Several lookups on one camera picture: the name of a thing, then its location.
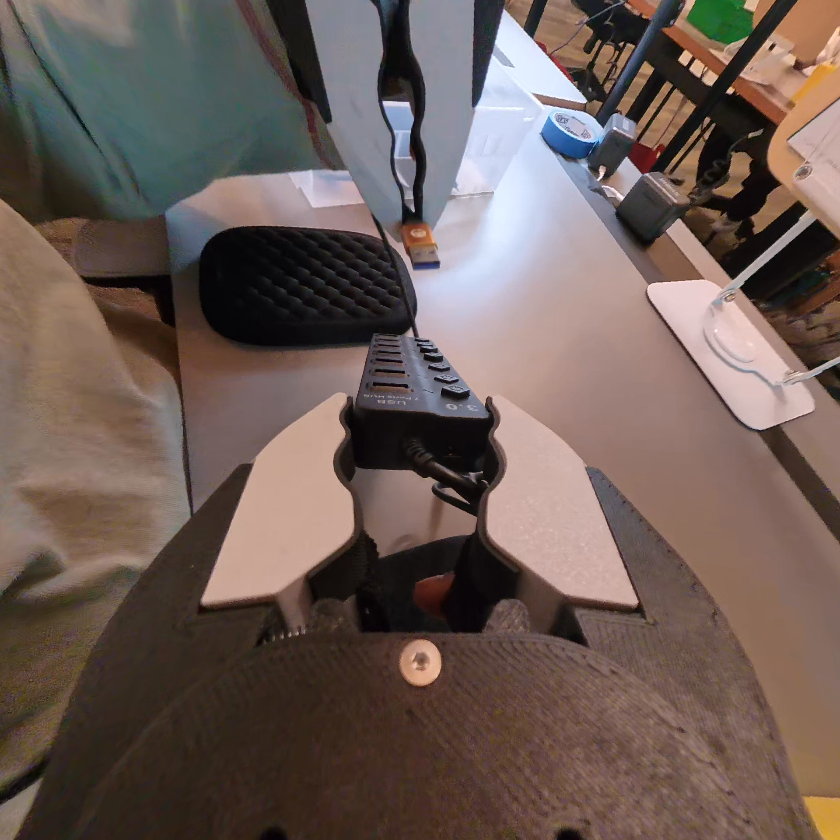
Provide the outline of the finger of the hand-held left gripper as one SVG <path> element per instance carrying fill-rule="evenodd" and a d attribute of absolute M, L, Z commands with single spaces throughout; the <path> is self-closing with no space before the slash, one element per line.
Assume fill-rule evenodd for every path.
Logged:
<path fill-rule="evenodd" d="M 437 224 L 455 187 L 474 115 L 474 23 L 470 1 L 408 4 L 411 57 L 419 74 L 414 208 L 429 225 Z"/>
<path fill-rule="evenodd" d="M 384 228 L 406 215 L 395 137 L 383 106 L 389 62 L 407 60 L 409 2 L 305 3 L 332 142 L 364 203 Z"/>

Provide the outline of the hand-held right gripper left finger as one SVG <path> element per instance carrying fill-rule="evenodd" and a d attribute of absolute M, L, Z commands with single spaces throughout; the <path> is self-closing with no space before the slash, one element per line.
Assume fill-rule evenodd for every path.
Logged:
<path fill-rule="evenodd" d="M 340 457 L 350 443 L 350 397 L 336 393 L 283 429 L 257 455 L 200 605 L 276 606 L 285 625 L 306 625 L 308 577 L 361 533 L 358 503 Z"/>

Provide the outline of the black USB hub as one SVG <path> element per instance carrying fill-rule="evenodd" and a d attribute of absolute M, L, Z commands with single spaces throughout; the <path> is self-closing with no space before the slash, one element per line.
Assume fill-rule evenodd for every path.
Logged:
<path fill-rule="evenodd" d="M 350 423 L 355 463 L 410 469 L 432 459 L 477 471 L 491 414 L 429 339 L 377 333 L 364 363 Z"/>

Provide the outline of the black USB cable orange plugs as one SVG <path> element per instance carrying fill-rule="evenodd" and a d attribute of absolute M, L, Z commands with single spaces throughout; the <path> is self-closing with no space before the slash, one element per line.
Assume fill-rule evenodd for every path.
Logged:
<path fill-rule="evenodd" d="M 401 201 L 401 225 L 400 233 L 406 255 L 409 257 L 412 268 L 420 270 L 434 270 L 440 267 L 438 246 L 434 239 L 432 228 L 417 214 L 411 210 L 406 202 L 405 188 L 396 169 L 396 146 L 397 139 L 387 111 L 384 111 L 385 125 L 391 132 L 392 151 L 391 165 L 392 174 L 395 179 L 397 192 Z M 402 304 L 408 318 L 408 326 L 413 338 L 419 339 L 419 331 L 416 323 L 416 310 L 410 300 L 408 289 L 403 277 L 402 269 L 397 265 L 396 252 L 387 238 L 382 223 L 376 216 L 373 216 L 374 225 L 381 238 L 386 255 L 395 272 L 395 279 L 399 287 Z"/>

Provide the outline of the person's left forearm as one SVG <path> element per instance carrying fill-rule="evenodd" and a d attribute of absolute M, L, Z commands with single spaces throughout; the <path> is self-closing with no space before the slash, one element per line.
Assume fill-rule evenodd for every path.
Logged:
<path fill-rule="evenodd" d="M 229 176 L 341 169 L 263 1 L 2 1 L 2 201 L 158 217 Z"/>

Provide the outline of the clear plastic organiser box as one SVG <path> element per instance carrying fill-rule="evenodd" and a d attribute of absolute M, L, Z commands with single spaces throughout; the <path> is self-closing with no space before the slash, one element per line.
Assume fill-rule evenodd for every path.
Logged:
<path fill-rule="evenodd" d="M 506 66 L 492 57 L 451 196 L 494 193 L 542 112 L 541 103 L 511 77 Z M 406 203 L 413 207 L 416 163 L 410 151 L 411 106 L 407 101 L 386 101 L 385 116 L 395 137 L 396 176 Z"/>

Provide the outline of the blue tape roll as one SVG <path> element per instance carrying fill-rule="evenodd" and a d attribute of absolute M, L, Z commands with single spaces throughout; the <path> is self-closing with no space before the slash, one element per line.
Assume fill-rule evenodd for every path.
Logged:
<path fill-rule="evenodd" d="M 574 160 L 583 160 L 600 143 L 604 129 L 585 111 L 553 108 L 540 134 L 552 151 Z"/>

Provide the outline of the small grey power adapter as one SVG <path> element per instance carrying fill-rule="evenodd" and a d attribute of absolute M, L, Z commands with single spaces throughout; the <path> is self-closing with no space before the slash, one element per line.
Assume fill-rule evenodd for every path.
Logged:
<path fill-rule="evenodd" d="M 587 156 L 587 165 L 598 180 L 611 177 L 625 161 L 637 140 L 637 124 L 620 112 L 605 123 L 602 136 Z"/>

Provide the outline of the black tripod stand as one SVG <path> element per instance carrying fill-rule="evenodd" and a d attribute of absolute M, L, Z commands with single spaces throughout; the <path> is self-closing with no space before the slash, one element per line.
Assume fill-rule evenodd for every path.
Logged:
<path fill-rule="evenodd" d="M 651 2 L 628 2 L 627 4 L 647 20 L 647 28 L 596 114 L 600 123 L 605 123 L 618 110 L 638 72 L 643 65 L 646 65 L 644 57 L 647 48 L 652 45 L 656 35 L 663 28 L 669 28 L 676 24 L 678 2 L 659 2 L 657 6 L 652 5 Z M 742 47 L 738 49 L 734 57 L 727 61 L 725 70 L 717 78 L 707 95 L 701 100 L 700 104 L 693 105 L 694 108 L 689 116 L 679 126 L 672 140 L 666 144 L 665 149 L 654 163 L 654 171 L 666 171 L 674 163 L 678 154 L 688 148 L 690 142 L 700 136 L 701 129 L 708 123 L 712 123 L 714 118 L 717 118 L 720 124 L 734 124 L 739 120 L 738 115 L 724 112 L 725 109 L 729 108 L 727 91 L 731 83 L 742 74 L 753 58 L 758 55 L 760 48 L 769 41 L 784 18 L 795 6 L 796 1 L 772 2 L 769 10 L 754 25 L 751 34 L 746 38 Z M 762 126 L 765 123 L 773 125 L 760 116 L 759 125 Z"/>

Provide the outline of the black quilted wrist rest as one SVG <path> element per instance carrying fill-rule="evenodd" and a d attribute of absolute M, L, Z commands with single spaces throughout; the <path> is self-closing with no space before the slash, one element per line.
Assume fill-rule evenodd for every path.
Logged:
<path fill-rule="evenodd" d="M 207 324 L 235 343 L 367 344 L 377 333 L 404 334 L 417 315 L 405 261 L 368 234 L 232 227 L 206 242 L 197 268 Z"/>

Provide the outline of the person's pale clothing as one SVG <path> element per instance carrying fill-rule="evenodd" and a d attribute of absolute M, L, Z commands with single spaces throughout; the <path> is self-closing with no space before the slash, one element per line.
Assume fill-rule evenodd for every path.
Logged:
<path fill-rule="evenodd" d="M 190 516 L 175 331 L 1 211 L 1 785 L 47 760 L 104 627 Z"/>

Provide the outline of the large grey power adapter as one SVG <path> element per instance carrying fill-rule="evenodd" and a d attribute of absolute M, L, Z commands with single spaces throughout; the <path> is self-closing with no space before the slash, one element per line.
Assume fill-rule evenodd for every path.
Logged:
<path fill-rule="evenodd" d="M 616 207 L 619 222 L 643 245 L 651 245 L 691 208 L 682 193 L 663 172 L 640 176 Z"/>

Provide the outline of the wooden sign stand white base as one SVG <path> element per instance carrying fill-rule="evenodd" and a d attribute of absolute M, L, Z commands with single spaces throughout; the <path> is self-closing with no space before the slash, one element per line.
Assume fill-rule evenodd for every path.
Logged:
<path fill-rule="evenodd" d="M 839 237 L 839 199 L 824 207 L 797 187 L 794 174 L 803 160 L 787 145 L 796 131 L 835 100 L 839 100 L 838 70 L 802 97 L 770 142 L 770 170 L 805 207 L 801 219 L 725 287 L 709 280 L 685 280 L 657 282 L 647 288 L 647 299 L 720 399 L 754 431 L 813 413 L 814 397 L 805 383 L 839 362 L 833 358 L 811 371 L 794 371 L 737 302 L 745 282 L 813 223 L 822 224 Z"/>

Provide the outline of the wooden work table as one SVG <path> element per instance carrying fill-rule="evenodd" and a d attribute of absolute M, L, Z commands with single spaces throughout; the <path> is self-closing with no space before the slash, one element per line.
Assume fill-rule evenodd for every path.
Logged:
<path fill-rule="evenodd" d="M 723 51 L 714 49 L 708 38 L 684 20 L 656 35 L 644 62 L 650 75 L 628 108 L 630 119 L 637 122 L 666 86 L 675 88 L 697 106 L 727 66 Z M 794 99 L 810 77 L 790 56 L 772 66 L 765 77 L 767 82 L 762 82 L 756 74 L 750 77 L 744 70 L 731 83 L 727 94 L 747 102 L 763 120 L 778 125 L 791 112 Z"/>

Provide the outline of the small green bin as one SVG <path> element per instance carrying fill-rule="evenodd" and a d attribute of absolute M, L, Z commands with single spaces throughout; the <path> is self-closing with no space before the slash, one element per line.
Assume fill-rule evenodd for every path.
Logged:
<path fill-rule="evenodd" d="M 744 1 L 694 1 L 686 22 L 708 39 L 728 46 L 746 39 L 753 29 L 753 11 Z"/>

